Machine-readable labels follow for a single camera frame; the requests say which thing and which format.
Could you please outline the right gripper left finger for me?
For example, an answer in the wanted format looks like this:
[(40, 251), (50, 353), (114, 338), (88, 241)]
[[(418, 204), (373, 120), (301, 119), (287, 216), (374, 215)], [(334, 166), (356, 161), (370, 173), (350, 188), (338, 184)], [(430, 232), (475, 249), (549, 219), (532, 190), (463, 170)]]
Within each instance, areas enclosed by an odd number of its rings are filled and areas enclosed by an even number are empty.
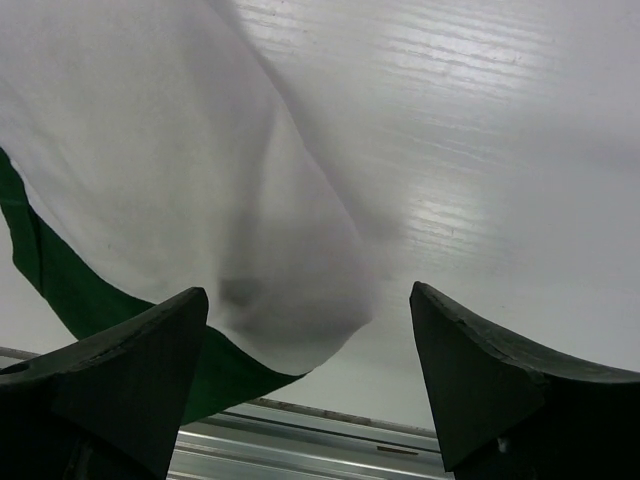
[(1, 371), (4, 479), (163, 479), (204, 340), (190, 288)]

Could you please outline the cream and green t-shirt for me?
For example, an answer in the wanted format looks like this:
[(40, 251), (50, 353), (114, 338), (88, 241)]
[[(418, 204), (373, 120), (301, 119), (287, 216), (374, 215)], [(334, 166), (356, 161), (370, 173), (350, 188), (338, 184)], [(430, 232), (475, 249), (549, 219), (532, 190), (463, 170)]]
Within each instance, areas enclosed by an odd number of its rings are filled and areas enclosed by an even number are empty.
[(191, 423), (285, 387), (374, 316), (362, 231), (216, 1), (5, 1), (1, 212), (83, 339), (204, 289)]

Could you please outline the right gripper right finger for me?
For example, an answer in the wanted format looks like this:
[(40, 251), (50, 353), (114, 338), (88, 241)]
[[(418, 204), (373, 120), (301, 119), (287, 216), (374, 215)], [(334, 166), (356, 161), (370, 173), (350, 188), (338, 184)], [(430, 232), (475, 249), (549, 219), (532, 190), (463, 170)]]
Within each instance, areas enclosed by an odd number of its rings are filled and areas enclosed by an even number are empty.
[(638, 373), (548, 348), (425, 283), (414, 284), (410, 309), (455, 478), (638, 478)]

